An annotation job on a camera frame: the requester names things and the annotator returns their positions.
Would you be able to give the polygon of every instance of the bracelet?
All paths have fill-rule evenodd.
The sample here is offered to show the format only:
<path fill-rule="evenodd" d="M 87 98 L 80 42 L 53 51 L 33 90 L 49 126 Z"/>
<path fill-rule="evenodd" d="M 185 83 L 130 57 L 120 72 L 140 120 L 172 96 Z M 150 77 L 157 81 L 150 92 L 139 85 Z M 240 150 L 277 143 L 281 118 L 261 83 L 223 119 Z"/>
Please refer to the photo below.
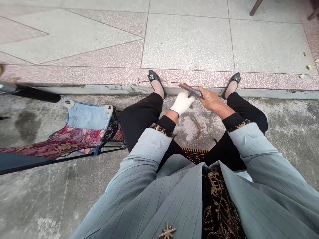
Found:
<path fill-rule="evenodd" d="M 180 115 L 179 115 L 179 113 L 177 111 L 172 110 L 172 109 L 169 109 L 169 110 L 174 111 L 175 113 L 177 113 L 178 114 L 178 119 L 179 119 Z"/>
<path fill-rule="evenodd" d="M 243 126 L 245 126 L 245 125 L 247 125 L 247 124 L 249 124 L 249 123 L 251 123 L 251 121 L 245 119 L 245 121 L 241 122 L 239 125 L 237 125 L 237 126 L 235 126 L 235 127 L 232 127 L 232 128 L 230 128 L 230 129 L 226 130 L 226 133 L 233 132 L 233 131 L 235 131 L 235 130 L 237 130 L 237 129 L 239 129 L 239 128 L 241 128 L 241 127 L 243 127 Z"/>

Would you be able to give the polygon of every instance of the floral cuff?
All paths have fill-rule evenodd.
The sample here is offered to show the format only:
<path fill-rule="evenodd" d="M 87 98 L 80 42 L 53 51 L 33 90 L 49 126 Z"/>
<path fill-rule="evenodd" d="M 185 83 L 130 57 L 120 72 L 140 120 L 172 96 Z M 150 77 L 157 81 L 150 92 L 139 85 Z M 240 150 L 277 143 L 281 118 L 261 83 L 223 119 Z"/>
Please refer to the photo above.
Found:
<path fill-rule="evenodd" d="M 163 134 L 165 134 L 167 137 L 174 139 L 175 138 L 175 134 L 173 134 L 172 132 L 167 131 L 166 129 L 162 128 L 161 126 L 159 126 L 157 123 L 153 123 L 150 128 L 155 129 Z"/>
<path fill-rule="evenodd" d="M 241 122 L 239 125 L 237 125 L 237 126 L 235 126 L 235 127 L 232 127 L 232 128 L 230 128 L 230 129 L 226 130 L 226 133 L 233 132 L 233 131 L 235 131 L 235 130 L 237 130 L 237 129 L 239 129 L 239 128 L 241 128 L 241 127 L 243 127 L 243 126 L 245 126 L 245 125 L 247 125 L 247 124 L 249 124 L 249 123 L 251 123 L 251 121 L 245 119 L 245 120 L 244 120 L 243 122 Z"/>

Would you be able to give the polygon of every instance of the patterned scarf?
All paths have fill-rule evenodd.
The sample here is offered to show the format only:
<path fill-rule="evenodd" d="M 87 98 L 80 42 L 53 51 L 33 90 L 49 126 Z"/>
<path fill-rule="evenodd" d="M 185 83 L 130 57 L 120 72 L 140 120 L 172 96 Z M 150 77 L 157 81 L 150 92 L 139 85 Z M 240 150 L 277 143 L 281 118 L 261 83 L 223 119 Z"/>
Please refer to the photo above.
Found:
<path fill-rule="evenodd" d="M 202 193 L 202 239 L 246 238 L 236 206 L 217 168 L 203 170 Z"/>

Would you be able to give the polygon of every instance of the brown tube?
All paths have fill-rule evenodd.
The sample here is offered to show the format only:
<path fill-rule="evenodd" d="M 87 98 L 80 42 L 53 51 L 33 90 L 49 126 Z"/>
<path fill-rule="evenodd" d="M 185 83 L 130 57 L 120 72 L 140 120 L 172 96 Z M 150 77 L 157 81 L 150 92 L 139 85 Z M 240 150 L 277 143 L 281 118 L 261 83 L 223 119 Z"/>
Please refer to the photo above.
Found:
<path fill-rule="evenodd" d="M 203 97 L 202 93 L 200 92 L 200 90 L 196 90 L 196 89 L 194 89 L 193 87 L 189 86 L 186 83 L 180 83 L 178 86 L 180 88 L 184 89 L 184 90 L 187 90 L 188 92 L 192 93 L 193 95 L 204 99 L 204 97 Z"/>

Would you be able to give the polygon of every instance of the pink terrazzo step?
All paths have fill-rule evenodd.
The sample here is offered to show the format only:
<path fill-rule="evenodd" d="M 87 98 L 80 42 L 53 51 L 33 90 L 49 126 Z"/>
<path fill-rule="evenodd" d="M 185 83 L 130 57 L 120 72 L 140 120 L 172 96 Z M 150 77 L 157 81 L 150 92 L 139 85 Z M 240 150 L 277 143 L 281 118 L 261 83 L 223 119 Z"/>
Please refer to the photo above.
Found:
<path fill-rule="evenodd" d="M 154 69 L 164 86 L 179 82 L 197 87 L 223 88 L 235 72 Z M 148 86 L 148 69 L 114 67 L 67 67 L 6 65 L 2 81 L 34 86 L 140 85 Z M 319 90 L 319 76 L 242 72 L 243 89 Z"/>

